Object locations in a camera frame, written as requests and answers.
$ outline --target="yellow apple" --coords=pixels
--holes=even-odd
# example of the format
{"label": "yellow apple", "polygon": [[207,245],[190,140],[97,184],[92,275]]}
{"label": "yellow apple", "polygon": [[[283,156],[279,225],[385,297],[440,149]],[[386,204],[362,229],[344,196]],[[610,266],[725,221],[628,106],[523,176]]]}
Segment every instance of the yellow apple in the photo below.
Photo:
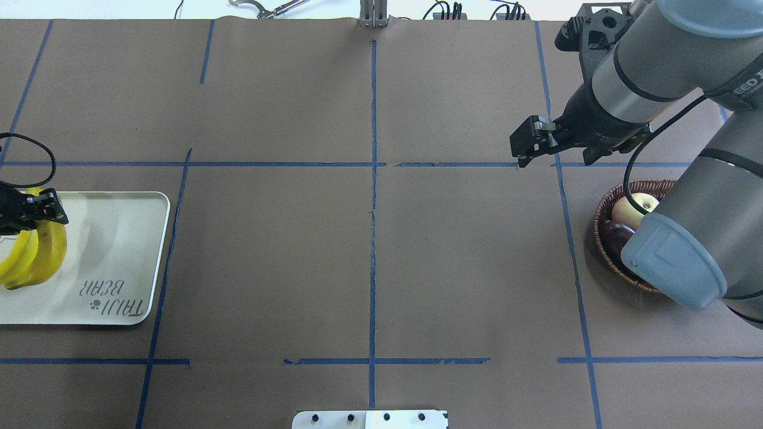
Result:
{"label": "yellow apple", "polygon": [[[657,198],[643,192],[633,194],[633,199],[649,212],[654,210],[660,203],[657,201]],[[628,225],[634,231],[641,226],[641,218],[643,217],[644,215],[636,210],[625,197],[617,200],[612,208],[612,221]]]}

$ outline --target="screw hole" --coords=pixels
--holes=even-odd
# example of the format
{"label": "screw hole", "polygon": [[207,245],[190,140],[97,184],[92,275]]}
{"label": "screw hole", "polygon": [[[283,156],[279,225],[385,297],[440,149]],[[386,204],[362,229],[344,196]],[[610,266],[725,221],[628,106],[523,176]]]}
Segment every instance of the screw hole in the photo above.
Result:
{"label": "screw hole", "polygon": [[615,21],[615,18],[612,18],[611,16],[604,17],[601,22],[604,24],[604,27],[607,28],[615,28],[617,26],[617,21]]}

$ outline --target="red apple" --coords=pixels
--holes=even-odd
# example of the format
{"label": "red apple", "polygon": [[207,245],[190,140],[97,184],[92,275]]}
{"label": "red apple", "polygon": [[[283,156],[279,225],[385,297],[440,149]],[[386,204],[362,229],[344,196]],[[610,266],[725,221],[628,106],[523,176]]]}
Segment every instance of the red apple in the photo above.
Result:
{"label": "red apple", "polygon": [[633,229],[625,224],[608,222],[599,231],[599,237],[604,245],[604,249],[612,259],[615,259],[618,263],[622,262],[620,253],[623,251],[625,244],[628,243],[628,240],[633,236]]}

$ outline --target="banana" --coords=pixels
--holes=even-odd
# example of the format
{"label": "banana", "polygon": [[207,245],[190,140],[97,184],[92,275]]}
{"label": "banana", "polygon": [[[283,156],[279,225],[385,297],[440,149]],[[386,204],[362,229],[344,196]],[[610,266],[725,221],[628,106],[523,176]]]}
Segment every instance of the banana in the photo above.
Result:
{"label": "banana", "polygon": [[52,221],[37,222],[37,255],[32,264],[19,277],[5,283],[7,289],[39,285],[58,271],[66,255],[66,230]]}
{"label": "banana", "polygon": [[[32,195],[39,195],[41,191],[40,188],[27,190]],[[11,255],[0,263],[0,283],[3,283],[6,289],[18,289],[45,282],[53,277],[63,263],[66,255],[64,226],[52,221],[38,221],[36,227],[35,231],[22,231],[11,249]],[[2,267],[6,262],[9,268],[3,272]]]}
{"label": "banana", "polygon": [[18,278],[32,264],[37,255],[37,231],[22,231],[11,252],[0,263],[0,284]]}

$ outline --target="black cable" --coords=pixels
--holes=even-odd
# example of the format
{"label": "black cable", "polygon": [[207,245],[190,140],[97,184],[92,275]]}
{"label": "black cable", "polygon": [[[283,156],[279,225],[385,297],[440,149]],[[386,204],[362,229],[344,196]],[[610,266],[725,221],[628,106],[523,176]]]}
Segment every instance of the black cable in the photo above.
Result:
{"label": "black cable", "polygon": [[173,19],[178,19],[178,12],[180,11],[180,8],[183,6],[183,2],[185,0],[180,0],[180,4],[178,5],[178,8],[175,9],[175,17]]}
{"label": "black cable", "polygon": [[641,213],[642,215],[647,215],[649,211],[647,211],[645,208],[643,208],[638,202],[636,202],[635,199],[633,199],[633,195],[630,193],[630,172],[633,170],[633,165],[636,164],[636,158],[639,156],[639,153],[641,153],[642,150],[646,147],[647,144],[651,143],[652,140],[654,140],[658,135],[662,134],[662,131],[665,131],[670,127],[671,125],[675,124],[676,121],[684,117],[689,111],[697,105],[699,105],[701,102],[705,101],[707,97],[705,95],[701,95],[693,102],[689,103],[688,106],[684,108],[684,110],[679,111],[673,118],[670,118],[667,122],[665,122],[660,128],[657,128],[657,131],[651,133],[649,137],[646,138],[637,148],[633,151],[633,155],[630,157],[630,161],[628,161],[628,166],[625,167],[625,174],[623,175],[623,193],[625,193],[625,198],[628,199],[628,202]]}
{"label": "black cable", "polygon": [[495,15],[498,13],[498,11],[500,11],[501,8],[506,8],[506,15],[509,15],[509,12],[511,11],[511,8],[509,7],[509,5],[505,5],[505,4],[500,5],[497,8],[495,8],[495,10],[493,11],[493,14],[490,15],[490,19],[488,19],[488,21],[493,21],[493,18],[495,18]]}
{"label": "black cable", "polygon": [[448,2],[443,2],[442,0],[440,0],[440,1],[438,1],[438,2],[434,2],[434,5],[432,5],[432,7],[431,7],[431,8],[429,8],[429,10],[427,11],[427,13],[426,13],[426,14],[424,14],[424,18],[421,18],[421,21],[423,21],[423,20],[427,19],[427,16],[429,16],[429,13],[430,13],[430,12],[431,12],[431,11],[432,11],[434,8],[436,8],[436,7],[437,7],[437,5],[439,5],[440,9],[442,9],[442,10],[443,10],[443,16],[442,16],[442,17],[440,17],[440,19],[445,19],[445,6],[443,6],[443,4],[445,4],[445,6],[447,6],[447,7],[448,7],[448,16],[450,16],[450,5],[448,4]]}
{"label": "black cable", "polygon": [[514,3],[514,7],[511,8],[511,20],[516,21],[520,18],[520,8],[522,6],[519,3]]}
{"label": "black cable", "polygon": [[26,140],[26,141],[28,141],[30,143],[36,144],[39,147],[42,147],[43,150],[45,152],[47,152],[48,156],[50,156],[50,174],[48,175],[47,179],[43,180],[42,182],[31,183],[29,185],[16,185],[14,183],[3,182],[2,180],[0,180],[0,185],[12,186],[14,188],[36,188],[38,186],[42,186],[42,185],[50,182],[51,180],[53,180],[53,176],[56,175],[56,157],[53,155],[53,152],[50,149],[47,148],[47,146],[45,146],[44,144],[40,143],[39,141],[37,141],[37,140],[35,140],[33,138],[29,138],[29,137],[21,135],[21,134],[0,133],[0,140],[2,140],[4,138],[7,138],[7,137],[20,138],[20,139]]}

